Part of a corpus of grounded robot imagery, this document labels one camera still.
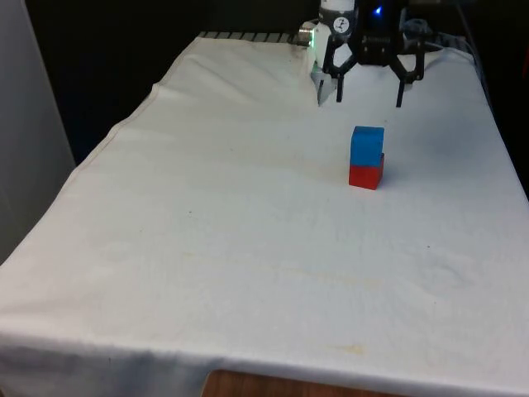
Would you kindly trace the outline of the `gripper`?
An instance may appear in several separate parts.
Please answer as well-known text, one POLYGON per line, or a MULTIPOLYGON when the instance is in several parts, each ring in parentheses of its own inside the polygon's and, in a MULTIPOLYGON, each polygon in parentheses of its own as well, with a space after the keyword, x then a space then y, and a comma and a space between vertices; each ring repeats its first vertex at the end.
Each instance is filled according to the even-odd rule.
MULTIPOLYGON (((415 55, 415 67, 407 70, 398 58, 399 51, 405 46, 399 37, 402 2, 358 1, 357 4, 357 46, 356 54, 361 65, 389 65, 398 77, 398 95, 396 107, 400 108, 406 85, 412 85, 416 80, 422 80, 425 73, 425 48, 423 39, 412 40, 408 49, 415 55)), ((323 72, 336 80, 336 101, 343 98, 343 86, 346 74, 356 65, 357 59, 350 47, 349 36, 329 36, 323 63, 323 72), (334 63, 336 51, 345 46, 350 54, 336 66, 334 63)))

